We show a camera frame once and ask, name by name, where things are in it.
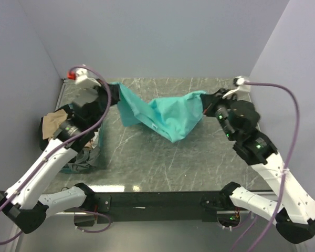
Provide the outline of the teal t-shirt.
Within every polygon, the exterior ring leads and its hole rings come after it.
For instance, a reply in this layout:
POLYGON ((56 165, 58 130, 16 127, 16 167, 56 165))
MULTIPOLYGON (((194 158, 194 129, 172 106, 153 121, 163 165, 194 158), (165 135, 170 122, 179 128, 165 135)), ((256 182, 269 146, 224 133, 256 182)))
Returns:
POLYGON ((180 97, 158 97, 145 102, 119 82, 110 87, 119 87, 120 101, 117 108, 124 127, 144 124, 171 142, 184 139, 203 117, 201 95, 194 91, 180 97))

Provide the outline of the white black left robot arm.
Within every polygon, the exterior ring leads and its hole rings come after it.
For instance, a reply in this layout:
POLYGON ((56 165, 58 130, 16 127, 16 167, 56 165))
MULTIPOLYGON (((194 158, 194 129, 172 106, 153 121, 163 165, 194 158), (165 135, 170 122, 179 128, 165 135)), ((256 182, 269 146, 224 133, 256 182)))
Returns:
POLYGON ((88 211, 96 206, 95 192, 84 183, 50 195, 43 195, 43 191, 94 137, 110 107, 119 102, 119 90, 118 84, 81 90, 71 103, 71 116, 55 131, 37 161, 13 186, 0 191, 0 213, 22 233, 32 233, 46 218, 59 212, 71 208, 88 211))

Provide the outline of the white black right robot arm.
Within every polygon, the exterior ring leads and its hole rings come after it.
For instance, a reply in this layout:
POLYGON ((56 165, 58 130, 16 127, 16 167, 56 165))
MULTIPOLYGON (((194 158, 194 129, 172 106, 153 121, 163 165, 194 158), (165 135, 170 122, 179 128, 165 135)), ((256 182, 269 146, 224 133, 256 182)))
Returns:
POLYGON ((281 194, 277 204, 250 192, 238 183, 223 187, 213 205, 218 208, 247 209, 274 224, 279 234, 292 244, 299 244, 315 236, 315 200, 303 189, 296 178, 284 167, 284 161, 269 137, 257 129, 260 119, 255 106, 238 100, 233 94, 225 98, 227 89, 200 96, 203 114, 215 117, 230 141, 233 150, 270 186, 281 194))

